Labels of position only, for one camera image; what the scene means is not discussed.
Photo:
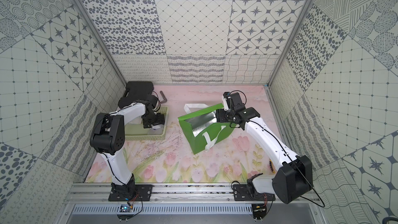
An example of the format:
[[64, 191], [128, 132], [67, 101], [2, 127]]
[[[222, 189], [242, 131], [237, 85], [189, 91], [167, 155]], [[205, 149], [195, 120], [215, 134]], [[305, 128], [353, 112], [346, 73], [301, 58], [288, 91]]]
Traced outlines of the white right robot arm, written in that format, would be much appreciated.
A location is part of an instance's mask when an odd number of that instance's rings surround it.
[[216, 110], [220, 123], [237, 124], [257, 141], [269, 157], [274, 177], [263, 174], [247, 179], [247, 191], [251, 197], [260, 194], [276, 195], [288, 204], [313, 189], [313, 165], [307, 156], [299, 156], [288, 148], [267, 127], [260, 114], [252, 107], [236, 112]]

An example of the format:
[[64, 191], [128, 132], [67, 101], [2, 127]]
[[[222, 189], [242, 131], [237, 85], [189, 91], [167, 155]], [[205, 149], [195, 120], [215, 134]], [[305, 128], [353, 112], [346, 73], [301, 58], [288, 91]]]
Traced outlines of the white ice pack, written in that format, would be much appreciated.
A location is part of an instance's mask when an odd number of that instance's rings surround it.
[[152, 131], [163, 131], [164, 125], [163, 124], [152, 125], [150, 129]]

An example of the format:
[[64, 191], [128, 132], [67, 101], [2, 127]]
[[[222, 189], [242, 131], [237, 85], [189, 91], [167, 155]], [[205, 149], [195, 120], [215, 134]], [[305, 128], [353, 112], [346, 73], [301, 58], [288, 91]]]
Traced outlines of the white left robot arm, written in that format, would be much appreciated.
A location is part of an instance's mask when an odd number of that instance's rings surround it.
[[130, 199], [136, 195], [135, 178], [124, 159], [125, 125], [141, 119], [145, 129], [156, 130], [165, 124], [165, 115], [156, 113], [149, 102], [138, 101], [111, 113], [96, 116], [90, 146], [101, 154], [112, 174], [112, 192]]

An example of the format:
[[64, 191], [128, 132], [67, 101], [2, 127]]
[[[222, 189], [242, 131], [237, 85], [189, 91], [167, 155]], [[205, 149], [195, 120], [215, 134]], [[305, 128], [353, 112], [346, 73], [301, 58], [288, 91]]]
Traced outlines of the green insulated delivery bag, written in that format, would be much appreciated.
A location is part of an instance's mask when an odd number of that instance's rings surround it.
[[178, 121], [193, 154], [210, 150], [234, 131], [235, 124], [221, 122], [216, 116], [218, 110], [224, 110], [221, 103], [213, 106], [185, 104], [184, 110], [186, 114], [178, 117]]

